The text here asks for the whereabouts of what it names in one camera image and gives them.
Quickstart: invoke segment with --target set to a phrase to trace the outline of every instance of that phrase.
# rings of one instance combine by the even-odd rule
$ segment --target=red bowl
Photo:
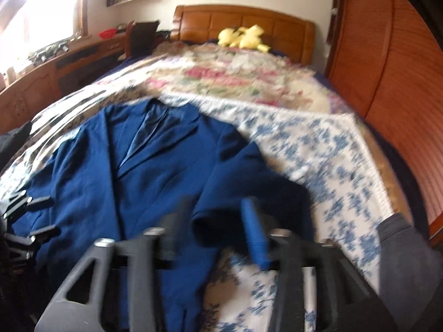
[[[116,33],[117,33],[116,28],[110,28],[109,30],[105,30],[103,32],[100,32],[98,36],[100,36],[104,40],[107,40],[109,38],[113,38]]]

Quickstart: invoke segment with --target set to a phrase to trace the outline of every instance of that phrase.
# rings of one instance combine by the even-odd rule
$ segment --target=wooden headboard
[[[171,40],[202,43],[217,39],[228,27],[259,25],[263,42],[280,50],[294,62],[310,64],[314,50],[315,25],[298,17],[267,9],[236,5],[177,6]]]

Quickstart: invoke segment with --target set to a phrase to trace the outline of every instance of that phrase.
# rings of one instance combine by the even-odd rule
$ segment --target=bed
[[[265,30],[264,42],[286,57],[205,43],[226,27],[254,24]],[[171,105],[191,102],[233,123],[258,143],[273,168],[308,186],[317,239],[337,241],[377,290],[377,225],[393,213],[413,220],[373,135],[307,66],[314,37],[313,23],[266,9],[178,6],[171,41],[152,56],[35,116],[30,139],[0,176],[0,196],[19,188],[63,141],[75,137],[85,120],[109,104],[153,96]],[[315,284],[312,269],[304,272],[305,325],[313,331]],[[204,329],[265,331],[275,283],[276,274],[226,251],[207,287]]]

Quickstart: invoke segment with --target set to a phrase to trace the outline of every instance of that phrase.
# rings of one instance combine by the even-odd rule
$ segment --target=window
[[[26,61],[30,53],[79,31],[80,0],[25,0],[0,35],[0,73]]]

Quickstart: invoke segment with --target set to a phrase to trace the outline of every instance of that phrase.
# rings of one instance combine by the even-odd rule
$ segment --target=blue and white bedspread
[[[33,121],[30,140],[0,177],[0,198],[41,169],[63,140],[101,108],[135,102],[152,93],[91,85],[51,105]],[[165,103],[192,103],[214,118],[234,124],[254,140],[269,164],[312,195],[317,240],[337,241],[378,289],[380,245],[377,225],[393,214],[385,188],[353,115],[326,115],[200,95],[163,93]],[[306,330],[315,329],[315,279],[305,269]],[[276,273],[263,272],[227,251],[205,296],[206,331],[264,332],[276,292]]]

